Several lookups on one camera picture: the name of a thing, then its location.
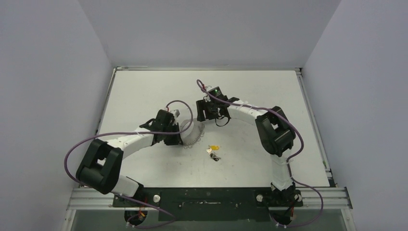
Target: white robotic arm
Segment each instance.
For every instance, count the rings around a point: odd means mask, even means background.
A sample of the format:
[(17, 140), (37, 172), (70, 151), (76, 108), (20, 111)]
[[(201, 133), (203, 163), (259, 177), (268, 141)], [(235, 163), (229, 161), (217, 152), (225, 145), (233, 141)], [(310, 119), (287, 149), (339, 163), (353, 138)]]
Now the white robotic arm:
[[(219, 88), (215, 88), (215, 91), (220, 93), (217, 94), (217, 97), (227, 99), (226, 96), (222, 95)], [(243, 101), (237, 98), (229, 100), (235, 104), (244, 104)], [(273, 110), (285, 117), (279, 107), (274, 107)], [(271, 185), (279, 191), (284, 191), (293, 186), (285, 157), (282, 155), (288, 156), (286, 153), (291, 151), (290, 149), (295, 138), (294, 132), (285, 126), (285, 124), (282, 124), (281, 121), (279, 122), (279, 120), (274, 118), (271, 113), (265, 110), (225, 105), (208, 98), (197, 101), (197, 112), (197, 120), (200, 122), (206, 119), (217, 119), (220, 116), (225, 116), (228, 119), (239, 119), (255, 125), (263, 147), (271, 154)], [(129, 197), (134, 196), (138, 190), (143, 188), (143, 185), (120, 175), (122, 160), (136, 151), (152, 146), (160, 141), (164, 141), (166, 145), (183, 144), (180, 134), (167, 135), (163, 133), (181, 130), (177, 121), (178, 116), (178, 110), (171, 112), (159, 110), (156, 119), (151, 119), (146, 124), (141, 125), (140, 128), (134, 130), (134, 132), (140, 134), (123, 136), (106, 142), (99, 139), (94, 140), (90, 144), (77, 170), (76, 178), (104, 194), (113, 192)], [(273, 128), (272, 124), (277, 124), (278, 127)], [(146, 134), (146, 132), (156, 132), (156, 134)], [(98, 159), (105, 160), (104, 164), (98, 163)]]

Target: zip tie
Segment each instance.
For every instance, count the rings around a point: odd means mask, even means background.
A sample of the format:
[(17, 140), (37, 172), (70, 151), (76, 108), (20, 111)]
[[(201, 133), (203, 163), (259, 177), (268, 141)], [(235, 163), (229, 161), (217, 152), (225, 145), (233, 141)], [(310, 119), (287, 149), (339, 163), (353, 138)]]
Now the zip tie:
[(252, 110), (252, 105), (248, 104), (248, 106), (251, 106), (247, 112), (247, 114), (249, 114), (249, 112)]
[(289, 165), (291, 162), (293, 162), (293, 159), (290, 159), (289, 161), (286, 161), (284, 163), (278, 163), (276, 161), (274, 161), (276, 164), (280, 165), (280, 166), (284, 166), (284, 165)]
[(241, 105), (238, 107), (238, 110), (241, 110), (241, 108), (242, 108), (244, 105), (246, 105), (247, 103), (248, 103), (248, 101), (243, 102), (243, 104), (241, 104)]

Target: purple cable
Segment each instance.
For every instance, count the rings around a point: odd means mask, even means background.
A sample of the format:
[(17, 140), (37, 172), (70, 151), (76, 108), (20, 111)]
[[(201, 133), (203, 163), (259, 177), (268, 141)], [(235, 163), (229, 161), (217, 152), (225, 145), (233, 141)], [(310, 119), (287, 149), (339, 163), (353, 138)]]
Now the purple cable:
[(289, 176), (291, 177), (291, 179), (292, 179), (295, 183), (300, 184), (300, 185), (305, 186), (305, 187), (308, 187), (308, 188), (312, 189), (313, 191), (315, 191), (315, 192), (319, 195), (319, 197), (320, 197), (321, 207), (320, 207), (320, 211), (319, 211), (319, 213), (317, 214), (317, 216), (315, 216), (315, 217), (314, 217), (313, 219), (311, 219), (310, 221), (307, 221), (307, 222), (301, 223), (301, 224), (297, 224), (297, 225), (288, 225), (288, 226), (286, 226), (286, 227), (287, 227), (287, 228), (301, 227), (301, 226), (308, 225), (308, 224), (312, 223), (313, 221), (317, 220), (317, 219), (321, 216), (321, 214), (323, 213), (323, 196), (322, 196), (322, 195), (320, 194), (320, 192), (319, 192), (317, 189), (315, 189), (314, 187), (312, 187), (312, 186), (310, 186), (310, 185), (307, 185), (307, 184), (300, 183), (300, 182), (298, 182), (297, 180), (295, 180), (295, 179), (293, 178), (293, 176), (292, 176), (292, 170), (291, 170), (291, 167), (290, 167), (290, 165), (289, 165), (289, 160), (292, 159), (293, 157), (299, 155), (299, 154), (303, 151), (303, 148), (304, 148), (304, 146), (305, 146), (305, 142), (303, 141), (303, 138), (302, 138), (302, 136), (300, 135), (299, 131), (298, 131), (287, 119), (285, 119), (284, 117), (282, 117), (281, 115), (279, 115), (278, 113), (272, 111), (272, 110), (269, 109), (269, 108), (265, 108), (265, 107), (253, 107), (253, 106), (249, 106), (249, 105), (246, 105), (246, 104), (230, 103), (230, 102), (221, 100), (221, 99), (219, 99), (219, 98), (213, 96), (212, 94), (208, 93), (208, 92), (205, 90), (205, 88), (203, 87), (203, 86), (204, 86), (204, 83), (203, 83), (201, 80), (198, 79), (196, 82), (197, 82), (197, 85), (198, 85), (198, 87), (201, 89), (202, 92), (206, 93), (208, 96), (210, 96), (211, 98), (213, 98), (213, 99), (215, 99), (215, 100), (217, 100), (217, 101), (219, 101), (219, 102), (226, 103), (226, 104), (233, 105), (233, 106), (242, 106), (242, 107), (252, 108), (252, 109), (255, 109), (255, 110), (265, 110), (265, 111), (271, 112), (272, 114), (274, 114), (275, 116), (277, 116), (279, 119), (281, 119), (283, 122), (285, 122), (286, 124), (288, 124), (288, 126), (289, 126), (291, 129), (293, 129), (293, 131), (295, 131), (295, 133), (297, 134), (297, 136), (299, 137), (299, 140), (300, 140), (300, 149), (299, 149), (296, 153), (294, 153), (293, 155), (289, 156), (289, 157), (286, 159), (286, 162), (288, 163)]
[[(172, 103), (177, 103), (177, 102), (186, 105), (187, 108), (188, 108), (188, 110), (190, 111), (190, 115), (191, 115), (190, 123), (189, 123), (188, 126), (187, 126), (185, 129), (183, 129), (182, 131), (177, 131), (177, 132), (159, 132), (159, 131), (109, 132), (109, 133), (103, 133), (103, 134), (98, 134), (98, 135), (95, 135), (95, 136), (92, 136), (92, 137), (88, 137), (88, 138), (86, 138), (86, 139), (84, 139), (84, 140), (78, 142), (77, 144), (75, 144), (75, 145), (67, 152), (67, 154), (65, 155), (65, 159), (64, 159), (64, 169), (65, 169), (66, 174), (67, 174), (67, 175), (69, 176), (69, 178), (71, 178), (73, 181), (75, 181), (75, 182), (77, 182), (77, 183), (79, 183), (79, 184), (84, 184), (84, 183), (80, 182), (78, 179), (76, 179), (76, 178), (69, 172), (69, 170), (68, 170), (68, 157), (69, 157), (69, 155), (72, 153), (72, 151), (73, 151), (74, 149), (76, 149), (78, 146), (80, 146), (81, 144), (83, 144), (83, 143), (85, 143), (85, 142), (87, 142), (87, 141), (93, 140), (93, 139), (95, 139), (95, 138), (102, 137), (102, 136), (111, 136), (111, 135), (139, 135), (139, 134), (177, 135), (177, 134), (180, 134), (180, 133), (182, 133), (182, 132), (187, 131), (187, 129), (189, 129), (189, 127), (192, 125), (192, 120), (193, 120), (193, 114), (192, 114), (192, 110), (191, 110), (190, 106), (189, 106), (186, 102), (184, 102), (184, 101), (181, 101), (181, 100), (173, 100), (173, 101), (169, 102), (169, 103), (166, 105), (166, 107), (168, 107), (168, 106), (169, 106), (170, 104), (172, 104)], [(125, 199), (127, 199), (127, 200), (130, 200), (130, 201), (133, 201), (133, 202), (142, 204), (142, 205), (144, 205), (144, 206), (157, 209), (158, 211), (163, 212), (163, 213), (165, 213), (165, 214), (167, 214), (167, 215), (169, 215), (169, 216), (172, 216), (172, 217), (174, 218), (174, 219), (171, 220), (171, 221), (166, 221), (166, 222), (159, 223), (159, 224), (156, 224), (156, 225), (143, 226), (143, 227), (135, 226), (135, 228), (138, 228), (138, 229), (151, 229), (151, 228), (160, 227), (160, 226), (163, 226), (163, 225), (166, 225), (166, 224), (170, 224), (170, 223), (176, 221), (176, 217), (175, 217), (173, 214), (171, 214), (171, 213), (165, 211), (164, 209), (161, 209), (161, 208), (156, 207), (156, 206), (154, 206), (154, 205), (150, 205), (150, 204), (148, 204), (148, 203), (145, 203), (145, 202), (142, 202), (142, 201), (139, 201), (139, 200), (136, 200), (136, 199), (127, 197), (127, 196), (118, 195), (118, 194), (116, 194), (116, 195), (117, 195), (117, 196), (120, 196), (120, 197), (123, 197), (123, 198), (125, 198)]]

